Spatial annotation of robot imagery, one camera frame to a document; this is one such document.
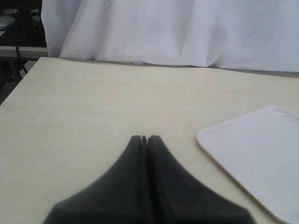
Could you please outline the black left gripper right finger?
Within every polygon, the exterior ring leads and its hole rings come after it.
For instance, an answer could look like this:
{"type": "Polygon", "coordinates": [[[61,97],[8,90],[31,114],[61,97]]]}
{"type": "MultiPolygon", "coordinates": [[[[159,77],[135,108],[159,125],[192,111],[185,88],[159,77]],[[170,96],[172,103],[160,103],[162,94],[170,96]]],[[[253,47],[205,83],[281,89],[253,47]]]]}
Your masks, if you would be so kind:
{"type": "Polygon", "coordinates": [[[242,206],[218,195],[193,177],[159,136],[148,139],[148,175],[160,224],[253,224],[242,206]]]}

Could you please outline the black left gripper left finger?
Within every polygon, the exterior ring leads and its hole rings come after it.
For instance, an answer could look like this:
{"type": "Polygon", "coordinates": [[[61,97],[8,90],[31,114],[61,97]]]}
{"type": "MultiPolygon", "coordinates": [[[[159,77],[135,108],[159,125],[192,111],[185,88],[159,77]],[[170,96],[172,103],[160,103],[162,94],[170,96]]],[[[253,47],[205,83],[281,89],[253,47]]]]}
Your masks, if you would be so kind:
{"type": "Polygon", "coordinates": [[[85,189],[53,206],[46,224],[148,224],[146,138],[132,136],[114,165],[85,189]]]}

